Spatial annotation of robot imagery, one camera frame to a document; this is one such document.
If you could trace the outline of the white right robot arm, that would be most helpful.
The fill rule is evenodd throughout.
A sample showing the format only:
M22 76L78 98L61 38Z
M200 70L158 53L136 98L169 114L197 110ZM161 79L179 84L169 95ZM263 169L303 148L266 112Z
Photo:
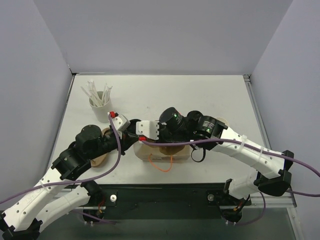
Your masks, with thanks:
M191 140L203 141L193 144L193 149L225 154L255 169L253 174L225 182L221 197L227 204L257 192L280 197L291 185L289 168L292 164L283 158L284 153L264 148L238 134L223 121L197 110L190 111L187 116L181 115L174 107L164 110L159 117L158 143Z

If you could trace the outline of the black plastic cup lid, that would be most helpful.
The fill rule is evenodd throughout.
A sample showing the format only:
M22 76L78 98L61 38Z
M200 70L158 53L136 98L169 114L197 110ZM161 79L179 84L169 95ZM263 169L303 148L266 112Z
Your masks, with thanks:
M192 124L197 124L199 119L203 116L203 114L198 111L198 110L192 110L190 111L186 118L188 120L189 123L192 123Z

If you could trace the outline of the printed paper takeout bag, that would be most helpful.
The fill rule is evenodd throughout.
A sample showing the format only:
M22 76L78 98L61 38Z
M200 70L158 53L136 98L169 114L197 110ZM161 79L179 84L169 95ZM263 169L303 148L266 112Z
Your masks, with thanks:
M161 172L169 172L173 164L185 163L191 156L191 147L184 145L183 150L175 155L164 155L159 151L160 146L149 146L136 142L133 144L134 154L144 162L148 162Z

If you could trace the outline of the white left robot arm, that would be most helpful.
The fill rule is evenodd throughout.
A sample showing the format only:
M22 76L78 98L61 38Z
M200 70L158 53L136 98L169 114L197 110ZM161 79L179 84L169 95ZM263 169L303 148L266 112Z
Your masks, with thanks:
M130 122L102 131L87 125L69 147L60 153L39 182L22 198L0 214L5 240L36 240L52 222L73 209L103 202L105 196L96 178L78 178L92 167L91 161L114 150L124 155L135 142L136 124Z

